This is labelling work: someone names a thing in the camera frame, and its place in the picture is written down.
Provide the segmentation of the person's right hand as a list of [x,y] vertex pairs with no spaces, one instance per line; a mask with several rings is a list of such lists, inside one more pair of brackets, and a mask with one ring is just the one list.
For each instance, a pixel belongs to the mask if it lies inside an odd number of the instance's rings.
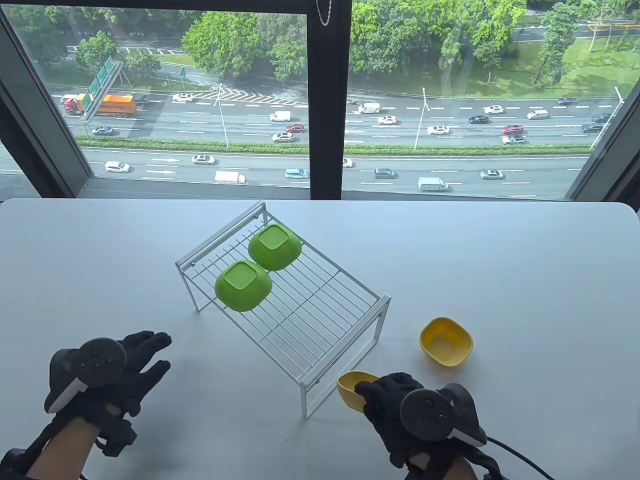
[[498,462],[481,451],[489,439],[470,392],[457,382],[436,390],[395,372],[355,385],[363,413],[381,437],[394,467],[409,479],[473,479],[470,464],[501,479]]

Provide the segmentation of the person's left hand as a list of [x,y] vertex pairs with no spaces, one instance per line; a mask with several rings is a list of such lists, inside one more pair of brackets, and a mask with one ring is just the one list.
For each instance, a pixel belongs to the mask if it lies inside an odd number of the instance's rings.
[[126,416],[141,411],[144,397],[170,369],[154,355],[169,347],[165,332],[144,330],[121,340],[94,338],[77,349],[61,349],[49,363],[46,413],[58,428],[82,418],[99,430],[96,445],[106,457],[118,457],[137,434]]

